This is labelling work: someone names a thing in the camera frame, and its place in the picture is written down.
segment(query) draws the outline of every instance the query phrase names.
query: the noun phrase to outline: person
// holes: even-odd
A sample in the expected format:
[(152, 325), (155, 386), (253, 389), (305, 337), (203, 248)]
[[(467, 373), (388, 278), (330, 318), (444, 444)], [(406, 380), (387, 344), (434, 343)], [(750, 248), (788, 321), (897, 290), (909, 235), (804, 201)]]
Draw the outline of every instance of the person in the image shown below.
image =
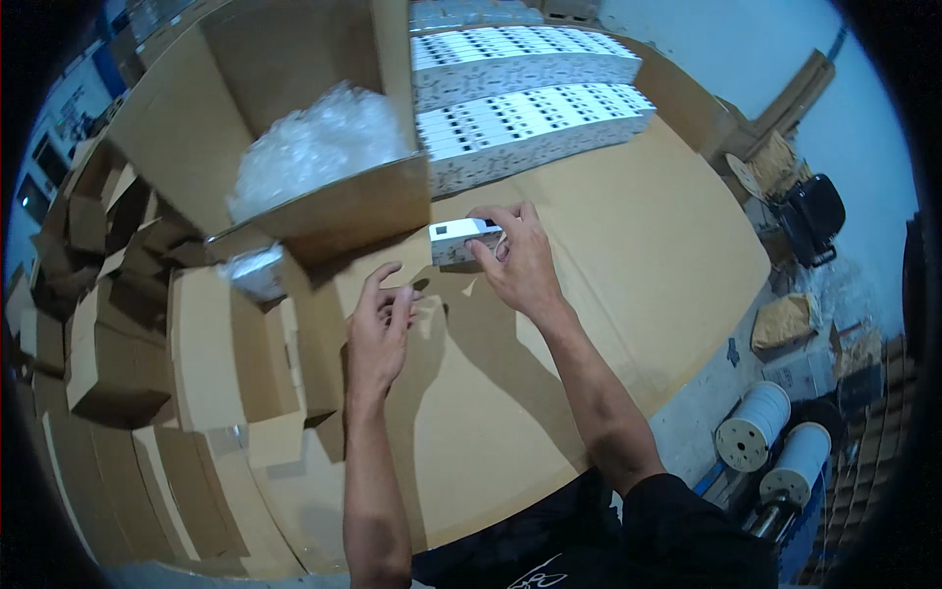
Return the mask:
[[(474, 239), (466, 247), (500, 300), (543, 335), (579, 435), (624, 506), (620, 535), (610, 546), (564, 546), (529, 560), (464, 567), (436, 586), (776, 587), (771, 543), (740, 530), (664, 469), (644, 415), (562, 296), (534, 205), (484, 206), (468, 217), (503, 228), (506, 239), (495, 252)], [(412, 578), (409, 528), (383, 418), (386, 391), (405, 362), (418, 297), (408, 285), (381, 288), (400, 267), (385, 264), (365, 280), (348, 320), (343, 534), (352, 587), (408, 587)]]

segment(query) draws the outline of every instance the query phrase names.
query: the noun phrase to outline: black shirt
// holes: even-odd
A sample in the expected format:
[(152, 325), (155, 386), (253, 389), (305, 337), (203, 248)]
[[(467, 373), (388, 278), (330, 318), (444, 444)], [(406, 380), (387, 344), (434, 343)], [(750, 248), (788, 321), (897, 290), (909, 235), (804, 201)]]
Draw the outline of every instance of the black shirt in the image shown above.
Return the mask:
[(718, 507), (669, 474), (625, 496), (621, 531), (599, 546), (552, 544), (526, 559), (462, 566), (448, 587), (777, 587), (772, 544), (735, 526)]

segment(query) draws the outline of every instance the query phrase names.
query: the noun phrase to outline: white tape spool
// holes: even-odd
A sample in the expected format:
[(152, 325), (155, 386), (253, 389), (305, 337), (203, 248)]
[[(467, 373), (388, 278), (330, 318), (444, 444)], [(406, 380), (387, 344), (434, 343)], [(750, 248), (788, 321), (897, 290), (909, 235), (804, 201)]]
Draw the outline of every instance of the white tape spool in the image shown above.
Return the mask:
[(716, 451), (740, 472), (755, 472), (769, 458), (769, 448), (791, 417), (791, 402), (781, 386), (760, 381), (716, 430)]
[(778, 493), (802, 507), (811, 499), (811, 489), (831, 453), (831, 435), (819, 423), (806, 421), (785, 438), (785, 447), (775, 468), (762, 477), (759, 496), (769, 500)]

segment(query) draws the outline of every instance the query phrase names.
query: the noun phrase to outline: concrete floor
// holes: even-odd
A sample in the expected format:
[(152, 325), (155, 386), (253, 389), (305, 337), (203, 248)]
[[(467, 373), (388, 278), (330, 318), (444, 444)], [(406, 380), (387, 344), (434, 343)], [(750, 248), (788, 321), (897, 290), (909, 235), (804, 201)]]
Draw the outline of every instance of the concrete floor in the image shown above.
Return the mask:
[[(739, 362), (733, 367), (726, 358), (728, 345), (723, 343), (709, 362), (689, 383), (651, 418), (651, 430), (658, 442), (658, 452), (668, 472), (693, 487), (716, 464), (713, 432), (745, 395), (749, 385), (761, 380), (761, 363), (752, 354), (749, 342), (758, 307), (773, 301), (775, 295), (767, 283), (755, 297), (752, 306), (730, 334), (736, 340)], [(686, 432), (677, 435), (678, 431)], [(621, 515), (621, 498), (612, 496), (612, 503)], [(342, 589), (349, 587), (347, 575), (309, 575), (281, 581), (230, 581), (210, 579), (170, 571), (159, 564), (134, 564), (108, 571), (116, 587), (156, 589)], [(413, 583), (413, 587), (425, 587)]]

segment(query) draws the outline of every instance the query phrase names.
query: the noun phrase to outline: forearm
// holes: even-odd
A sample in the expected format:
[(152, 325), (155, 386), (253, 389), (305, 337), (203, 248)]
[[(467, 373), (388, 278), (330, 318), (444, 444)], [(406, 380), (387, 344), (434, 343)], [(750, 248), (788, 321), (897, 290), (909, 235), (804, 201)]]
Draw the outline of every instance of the forearm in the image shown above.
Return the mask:
[(553, 355), (582, 441), (609, 484), (623, 497), (641, 479), (664, 472), (647, 420), (569, 303), (561, 301), (537, 327)]
[(348, 407), (344, 551), (352, 587), (408, 587), (412, 547), (382, 402)]

